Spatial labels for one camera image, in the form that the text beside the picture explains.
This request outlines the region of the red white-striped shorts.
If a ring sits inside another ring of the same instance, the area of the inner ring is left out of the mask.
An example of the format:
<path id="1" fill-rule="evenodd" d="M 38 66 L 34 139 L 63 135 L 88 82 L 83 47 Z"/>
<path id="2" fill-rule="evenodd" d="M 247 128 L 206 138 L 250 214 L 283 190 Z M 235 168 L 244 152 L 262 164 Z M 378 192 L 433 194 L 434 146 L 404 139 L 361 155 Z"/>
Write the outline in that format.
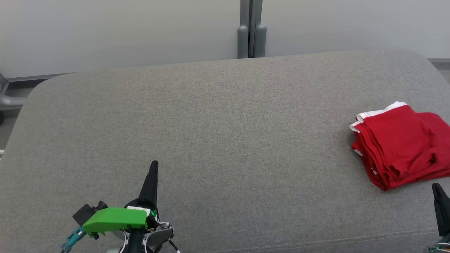
<path id="1" fill-rule="evenodd" d="M 438 114 L 415 112 L 404 102 L 359 113 L 350 128 L 398 178 L 437 171 L 450 138 L 450 125 Z"/>

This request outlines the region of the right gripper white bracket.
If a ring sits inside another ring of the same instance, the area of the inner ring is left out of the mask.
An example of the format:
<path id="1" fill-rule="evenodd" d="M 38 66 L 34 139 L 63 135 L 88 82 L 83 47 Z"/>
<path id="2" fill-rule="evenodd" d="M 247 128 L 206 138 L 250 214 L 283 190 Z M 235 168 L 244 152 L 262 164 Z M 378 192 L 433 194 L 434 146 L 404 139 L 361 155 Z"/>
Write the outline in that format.
<path id="1" fill-rule="evenodd" d="M 429 247 L 429 253 L 450 253 L 450 197 L 439 183 L 432 184 L 438 232 L 443 236 Z"/>

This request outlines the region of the left gripper green bracket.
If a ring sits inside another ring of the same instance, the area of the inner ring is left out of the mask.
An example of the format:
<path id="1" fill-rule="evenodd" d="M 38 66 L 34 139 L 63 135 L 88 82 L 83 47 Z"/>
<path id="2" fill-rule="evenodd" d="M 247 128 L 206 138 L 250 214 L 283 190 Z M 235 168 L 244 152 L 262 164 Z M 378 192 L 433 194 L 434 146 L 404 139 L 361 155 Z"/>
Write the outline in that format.
<path id="1" fill-rule="evenodd" d="M 170 222 L 161 222 L 156 206 L 159 162 L 152 161 L 138 199 L 124 208 L 102 208 L 83 225 L 87 235 L 114 232 L 123 238 L 118 253 L 159 253 L 164 243 L 174 246 L 175 230 Z"/>

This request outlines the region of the grey partition base rail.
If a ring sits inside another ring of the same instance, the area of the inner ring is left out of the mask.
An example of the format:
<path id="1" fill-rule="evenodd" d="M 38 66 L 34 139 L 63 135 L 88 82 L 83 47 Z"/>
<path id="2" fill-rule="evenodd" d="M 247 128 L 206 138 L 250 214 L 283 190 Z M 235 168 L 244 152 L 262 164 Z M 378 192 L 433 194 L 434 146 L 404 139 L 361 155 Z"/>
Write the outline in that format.
<path id="1" fill-rule="evenodd" d="M 450 59 L 429 59 L 438 70 L 450 70 Z"/>
<path id="2" fill-rule="evenodd" d="M 69 73 L 60 73 L 60 74 L 48 74 L 48 75 L 39 75 L 39 76 L 27 76 L 27 77 L 15 77 L 15 78 L 6 78 L 7 82 L 22 82 L 22 81 L 31 81 L 31 80 L 42 80 L 42 79 L 50 79 L 53 77 L 65 75 Z"/>

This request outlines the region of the grey metal partition foot frame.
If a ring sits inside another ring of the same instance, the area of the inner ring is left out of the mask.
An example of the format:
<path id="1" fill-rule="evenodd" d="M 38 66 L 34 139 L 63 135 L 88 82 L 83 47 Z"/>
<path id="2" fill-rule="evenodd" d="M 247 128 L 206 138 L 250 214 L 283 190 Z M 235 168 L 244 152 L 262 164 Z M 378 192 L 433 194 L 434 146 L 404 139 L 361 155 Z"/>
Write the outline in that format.
<path id="1" fill-rule="evenodd" d="M 11 97 L 5 93 L 9 82 L 0 73 L 0 111 L 21 108 L 26 102 L 26 97 Z"/>

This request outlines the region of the red white sports shirt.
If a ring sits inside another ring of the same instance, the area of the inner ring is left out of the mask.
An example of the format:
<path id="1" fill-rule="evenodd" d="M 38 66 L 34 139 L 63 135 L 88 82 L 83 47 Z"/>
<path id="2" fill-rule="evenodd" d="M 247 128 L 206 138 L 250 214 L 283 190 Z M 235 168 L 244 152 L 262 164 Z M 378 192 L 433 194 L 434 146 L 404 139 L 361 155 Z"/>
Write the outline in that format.
<path id="1" fill-rule="evenodd" d="M 383 191 L 450 176 L 450 125 L 430 112 L 392 111 L 356 125 L 352 149 Z"/>

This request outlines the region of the grey fabric sofa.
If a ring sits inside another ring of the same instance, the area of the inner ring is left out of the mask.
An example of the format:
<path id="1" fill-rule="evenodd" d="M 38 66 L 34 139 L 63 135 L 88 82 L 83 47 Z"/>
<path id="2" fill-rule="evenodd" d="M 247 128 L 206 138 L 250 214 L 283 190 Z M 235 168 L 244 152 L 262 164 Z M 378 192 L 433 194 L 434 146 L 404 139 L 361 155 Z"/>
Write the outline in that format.
<path id="1" fill-rule="evenodd" d="M 396 101 L 450 123 L 450 84 L 408 50 L 53 77 L 0 160 L 0 253 L 60 253 L 72 215 L 124 207 L 153 160 L 182 253 L 422 253 L 432 181 L 381 191 L 350 147 L 355 116 Z"/>

